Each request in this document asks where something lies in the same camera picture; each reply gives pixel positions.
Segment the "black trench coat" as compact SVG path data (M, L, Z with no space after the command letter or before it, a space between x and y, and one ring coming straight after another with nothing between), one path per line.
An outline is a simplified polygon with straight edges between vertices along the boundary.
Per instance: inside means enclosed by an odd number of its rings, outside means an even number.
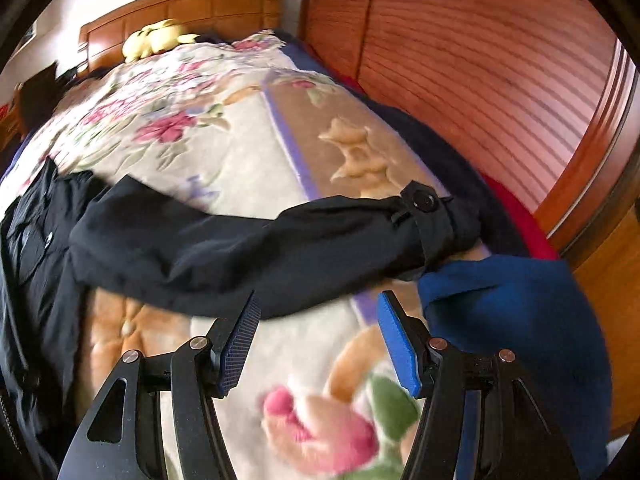
M46 162L1 223L3 465L53 479L72 438L84 304L102 288L172 312L229 315L255 295L280 318L473 247L476 208L411 182L382 200L334 196L272 220L212 216L132 177Z

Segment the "blue pillow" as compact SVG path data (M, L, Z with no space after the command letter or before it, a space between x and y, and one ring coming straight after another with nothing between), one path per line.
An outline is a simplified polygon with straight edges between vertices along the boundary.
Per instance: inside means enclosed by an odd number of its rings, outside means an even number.
M608 461L612 373L590 304L562 260L492 255L420 278L432 334L465 352L512 350L560 425L577 468L594 479Z

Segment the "floral blanket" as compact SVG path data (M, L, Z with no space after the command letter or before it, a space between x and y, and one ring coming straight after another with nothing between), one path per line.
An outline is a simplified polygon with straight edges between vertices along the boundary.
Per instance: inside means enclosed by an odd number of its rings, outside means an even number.
M71 88L1 181L22 196L52 160L61 176L133 177L209 214L272 219L321 197L384 198L411 181L436 185L396 128L271 34L239 47L190 44ZM376 437L352 479L396 479L419 408L403 393L380 331L364 318L373 292L264 324L246 383L220 421L244 479L312 479L319 457L284 440L284 420L256 402L285 382L306 419L367 419Z

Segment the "navy bed sheet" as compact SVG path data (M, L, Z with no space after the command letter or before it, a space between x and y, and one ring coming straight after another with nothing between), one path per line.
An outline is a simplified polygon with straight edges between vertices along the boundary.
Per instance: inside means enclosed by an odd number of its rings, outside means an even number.
M518 257L530 255L525 237L504 201L510 193L499 188L498 182L475 169L429 125L397 107L371 99L356 81L323 66L303 41L283 29L277 29L274 34L284 42L282 51L297 68L327 76L351 93L399 134L447 191L477 206L480 213L480 238L491 252Z

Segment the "wooden chair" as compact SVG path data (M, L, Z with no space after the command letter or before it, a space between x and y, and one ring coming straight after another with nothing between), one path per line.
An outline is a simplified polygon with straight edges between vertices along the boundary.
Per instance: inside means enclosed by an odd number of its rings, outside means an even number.
M58 102L57 69L58 63L53 62L22 82L16 90L15 103L24 136L40 128L52 115Z

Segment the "yellow plush toy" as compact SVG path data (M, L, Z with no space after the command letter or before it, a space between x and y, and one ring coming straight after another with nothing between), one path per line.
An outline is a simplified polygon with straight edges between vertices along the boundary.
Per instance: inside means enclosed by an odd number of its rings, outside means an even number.
M137 62L180 44L193 44L197 36L186 25L168 18L133 32L122 45L122 57L127 64Z

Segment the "wooden headboard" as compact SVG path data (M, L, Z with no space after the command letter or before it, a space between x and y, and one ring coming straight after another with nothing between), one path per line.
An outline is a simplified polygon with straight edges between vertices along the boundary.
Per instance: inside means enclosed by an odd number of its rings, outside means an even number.
M174 18L189 32L214 32L227 41L278 28L282 0L134 0L82 25L78 70L84 74L122 62L125 40L145 25Z

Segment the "wooden louvered wardrobe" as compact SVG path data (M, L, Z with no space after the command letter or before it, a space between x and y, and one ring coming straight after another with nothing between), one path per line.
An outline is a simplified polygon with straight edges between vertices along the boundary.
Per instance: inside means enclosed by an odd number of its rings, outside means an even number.
M639 67L588 0L303 0L300 36L590 254L636 192Z

